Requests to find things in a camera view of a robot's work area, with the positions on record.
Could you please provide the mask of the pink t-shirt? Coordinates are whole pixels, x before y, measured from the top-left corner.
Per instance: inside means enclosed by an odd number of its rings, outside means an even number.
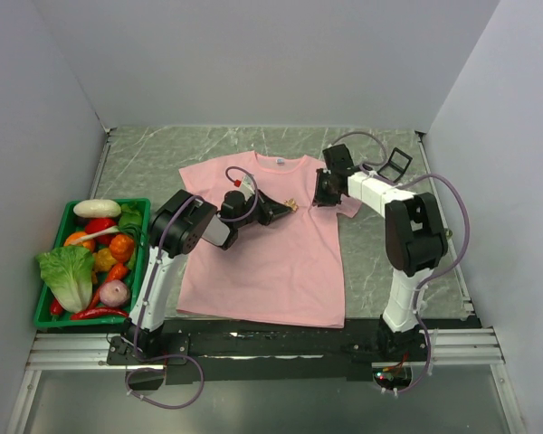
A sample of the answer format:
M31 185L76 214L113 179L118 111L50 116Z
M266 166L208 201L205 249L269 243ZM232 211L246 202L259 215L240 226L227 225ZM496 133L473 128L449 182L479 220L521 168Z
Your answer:
M228 249L200 241L190 253L176 309L180 313L257 322L341 328L345 320L345 278L338 216L354 217L361 203L343 197L335 207L312 204L314 157L280 160L254 151L219 156L180 169L189 193L220 205L231 183L224 171L247 170L259 189L278 203L298 209L262 226L239 230Z

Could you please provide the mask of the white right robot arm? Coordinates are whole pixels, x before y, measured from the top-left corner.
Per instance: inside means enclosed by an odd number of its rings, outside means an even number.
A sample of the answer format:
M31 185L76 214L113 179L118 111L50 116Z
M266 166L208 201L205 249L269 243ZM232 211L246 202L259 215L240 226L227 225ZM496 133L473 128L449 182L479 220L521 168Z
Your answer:
M334 207L353 198L385 221L386 256L393 268L386 308L379 319L376 348L397 360L418 347L424 281L448 251L448 241L435 196L394 185L377 171L353 163L345 145L323 151L326 167L317 171L313 204Z

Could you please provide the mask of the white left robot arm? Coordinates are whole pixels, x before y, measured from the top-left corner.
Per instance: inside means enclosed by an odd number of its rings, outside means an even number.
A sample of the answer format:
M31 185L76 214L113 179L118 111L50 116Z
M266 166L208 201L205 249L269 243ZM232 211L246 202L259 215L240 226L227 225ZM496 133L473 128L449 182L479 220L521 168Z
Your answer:
M121 331L129 353L140 363L151 363L160 355L172 279L178 262L199 241L228 250L242 227L253 223L268 226L292 212L290 206L259 192L230 191L220 207L185 190L172 196L159 208L148 231L148 267Z

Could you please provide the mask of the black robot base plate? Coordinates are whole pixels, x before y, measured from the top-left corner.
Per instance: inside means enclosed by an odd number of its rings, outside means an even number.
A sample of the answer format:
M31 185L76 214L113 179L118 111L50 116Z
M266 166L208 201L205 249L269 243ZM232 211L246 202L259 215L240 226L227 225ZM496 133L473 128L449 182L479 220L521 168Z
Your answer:
M348 320L341 329L170 319L136 343L133 336L129 326L110 340L108 365L157 369L169 385L200 379L370 382L374 365L423 362L428 352L419 328L393 334L377 319Z

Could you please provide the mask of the red maple leaf brooch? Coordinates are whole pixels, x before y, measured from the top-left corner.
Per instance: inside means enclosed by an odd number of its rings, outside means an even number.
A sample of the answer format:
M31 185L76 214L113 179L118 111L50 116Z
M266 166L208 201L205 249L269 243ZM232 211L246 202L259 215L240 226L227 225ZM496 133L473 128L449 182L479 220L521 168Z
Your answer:
M291 209L292 212L296 212L299 209L298 204L293 198L286 200L284 204Z

